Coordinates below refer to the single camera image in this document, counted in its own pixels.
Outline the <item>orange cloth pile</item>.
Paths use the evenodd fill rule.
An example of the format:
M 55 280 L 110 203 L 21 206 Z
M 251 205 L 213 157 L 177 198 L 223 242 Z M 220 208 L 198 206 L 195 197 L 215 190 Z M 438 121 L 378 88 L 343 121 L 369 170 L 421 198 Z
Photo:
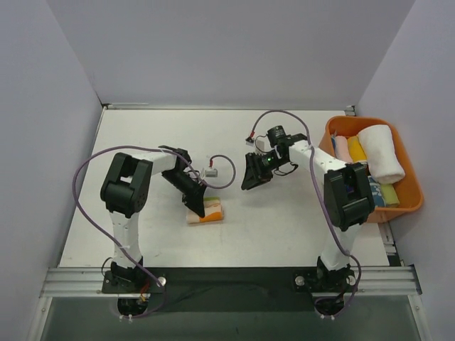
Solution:
M 223 221 L 223 206 L 219 197 L 205 197 L 203 204 L 205 217 L 199 217 L 193 211 L 188 210 L 186 215 L 187 224 L 205 224 Z

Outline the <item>white towel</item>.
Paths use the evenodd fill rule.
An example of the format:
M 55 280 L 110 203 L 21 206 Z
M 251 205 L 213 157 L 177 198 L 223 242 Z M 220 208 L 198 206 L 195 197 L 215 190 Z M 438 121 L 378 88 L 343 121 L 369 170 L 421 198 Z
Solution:
M 365 153 L 371 176 L 379 183 L 393 184 L 405 177 L 395 153 L 391 129 L 388 125 L 377 124 L 364 128 L 358 133 L 360 145 Z

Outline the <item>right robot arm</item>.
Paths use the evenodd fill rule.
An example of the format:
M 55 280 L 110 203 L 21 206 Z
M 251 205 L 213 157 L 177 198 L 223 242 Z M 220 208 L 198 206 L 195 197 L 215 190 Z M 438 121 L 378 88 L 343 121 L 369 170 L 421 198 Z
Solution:
M 245 155 L 242 190 L 268 183 L 279 168 L 292 164 L 306 169 L 328 224 L 329 235 L 317 259 L 315 274 L 305 283 L 331 291 L 355 283 L 350 262 L 361 225 L 375 209 L 374 199 L 361 163 L 346 163 L 311 143 L 308 134 L 287 134 L 282 126 L 267 131 L 270 151 Z

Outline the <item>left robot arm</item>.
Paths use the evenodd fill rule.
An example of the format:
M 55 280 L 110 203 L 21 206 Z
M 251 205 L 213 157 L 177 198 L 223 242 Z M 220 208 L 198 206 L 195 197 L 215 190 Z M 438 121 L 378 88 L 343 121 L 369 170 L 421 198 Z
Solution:
M 112 220 L 114 247 L 109 280 L 133 293 L 146 284 L 146 274 L 140 269 L 143 256 L 139 248 L 139 213 L 148 199 L 151 177 L 162 177 L 182 193 L 183 204 L 199 217 L 205 216 L 203 196 L 206 186 L 186 174 L 192 163 L 187 150 L 163 146 L 163 153 L 131 156 L 116 153 L 102 184 L 100 197 Z

